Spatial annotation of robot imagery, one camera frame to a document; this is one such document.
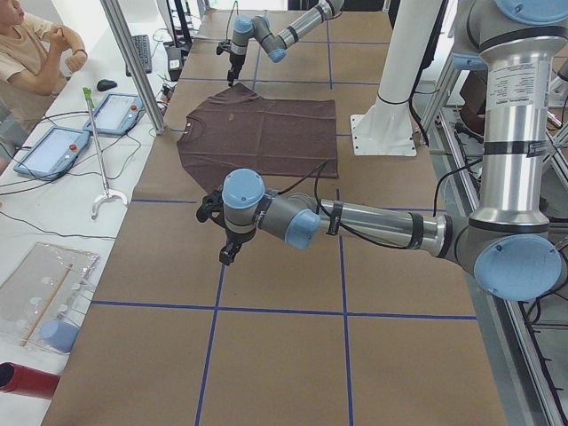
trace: warning label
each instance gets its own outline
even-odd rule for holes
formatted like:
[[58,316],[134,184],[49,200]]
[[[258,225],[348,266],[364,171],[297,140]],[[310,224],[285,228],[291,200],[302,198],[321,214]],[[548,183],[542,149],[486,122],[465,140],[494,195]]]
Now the warning label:
[[546,60],[494,69],[487,80],[487,111],[500,107],[548,107],[550,64]]

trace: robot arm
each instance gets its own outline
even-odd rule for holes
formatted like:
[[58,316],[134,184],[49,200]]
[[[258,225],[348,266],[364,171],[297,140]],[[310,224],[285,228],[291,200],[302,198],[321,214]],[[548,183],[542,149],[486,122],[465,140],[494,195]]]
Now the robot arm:
[[425,249],[510,300],[535,298],[563,282],[566,264],[548,240],[539,199],[551,61],[568,38],[568,5],[563,0],[519,5],[459,3],[454,49],[479,54],[488,66],[483,181],[479,207],[469,217],[422,217],[306,195],[284,198],[265,191],[251,170],[237,170],[198,212],[200,221],[214,218],[226,229],[229,244],[221,260],[230,264],[256,229],[301,249],[321,228],[333,235],[343,229],[392,249]]
[[319,0],[318,4],[282,29],[277,35],[274,35],[270,30],[270,23],[265,16],[250,18],[239,15],[234,24],[231,42],[226,40],[217,47],[217,55],[220,55],[223,51],[228,51],[230,54],[231,69],[227,73],[229,86],[233,86],[233,82],[239,78],[251,38],[260,43],[273,62],[280,62],[286,56],[286,49],[297,43],[322,22],[337,16],[342,7],[343,0]]

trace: brown table surface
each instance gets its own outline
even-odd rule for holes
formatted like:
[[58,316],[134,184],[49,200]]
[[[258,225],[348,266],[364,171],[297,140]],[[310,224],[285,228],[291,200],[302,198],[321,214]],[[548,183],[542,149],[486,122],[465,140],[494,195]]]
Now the brown table surface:
[[[275,32],[297,15],[268,12]],[[43,426],[505,424],[457,266],[324,235],[301,251],[265,233],[232,266],[217,261],[224,233],[196,221],[204,192],[176,142],[186,114],[226,88],[215,48],[228,16],[205,17],[213,40],[195,41]],[[429,214],[427,148],[352,153],[349,117],[375,102],[390,37],[387,15],[345,12],[280,64],[252,43],[241,81],[267,98],[335,99],[340,179],[321,196]]]

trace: blue cup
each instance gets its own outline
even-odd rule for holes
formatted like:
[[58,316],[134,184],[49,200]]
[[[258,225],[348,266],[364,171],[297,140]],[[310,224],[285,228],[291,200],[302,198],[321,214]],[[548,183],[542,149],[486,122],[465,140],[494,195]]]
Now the blue cup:
[[52,319],[42,325],[39,334],[52,348],[65,353],[71,352],[79,327],[68,322]]

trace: wooden stick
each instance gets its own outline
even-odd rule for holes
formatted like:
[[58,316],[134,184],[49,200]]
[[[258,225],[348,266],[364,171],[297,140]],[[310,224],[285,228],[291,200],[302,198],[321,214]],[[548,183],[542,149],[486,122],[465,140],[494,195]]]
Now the wooden stick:
[[67,265],[67,269],[65,270],[65,272],[63,272],[63,275],[61,276],[61,278],[59,279],[59,281],[55,285],[55,288],[51,292],[49,298],[47,300],[45,300],[45,304],[43,304],[42,310],[37,314],[37,318],[35,319],[34,324],[32,324],[32,327],[28,330],[28,333],[22,338],[22,341],[20,342],[20,346],[26,346],[29,338],[32,336],[32,334],[34,334],[34,331],[36,331],[36,328],[37,328],[37,325],[39,324],[39,321],[42,320],[42,317],[45,314],[45,311],[47,311],[47,308],[50,307],[51,302],[53,302],[55,295],[57,295],[57,292],[59,291],[59,289],[63,285],[63,282],[67,278],[68,274],[71,272],[72,268],[73,268],[73,264]]

